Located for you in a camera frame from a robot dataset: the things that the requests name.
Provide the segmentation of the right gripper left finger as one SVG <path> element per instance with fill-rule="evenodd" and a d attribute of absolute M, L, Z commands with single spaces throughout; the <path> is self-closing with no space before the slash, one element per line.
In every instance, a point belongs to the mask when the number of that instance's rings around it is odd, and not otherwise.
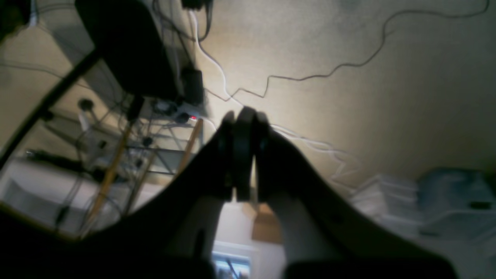
<path fill-rule="evenodd" d="M 2 279 L 213 279 L 225 202 L 250 200 L 256 111 L 228 112 L 210 141 L 158 195 L 84 239 L 64 243 L 1 213 Z"/>

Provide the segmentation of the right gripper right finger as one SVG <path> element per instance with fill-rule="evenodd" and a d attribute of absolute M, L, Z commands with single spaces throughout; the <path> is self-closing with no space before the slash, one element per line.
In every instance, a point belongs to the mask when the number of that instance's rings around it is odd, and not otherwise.
<path fill-rule="evenodd" d="M 456 279 L 451 263 L 355 210 L 256 113 L 258 199 L 282 231 L 286 279 Z"/>

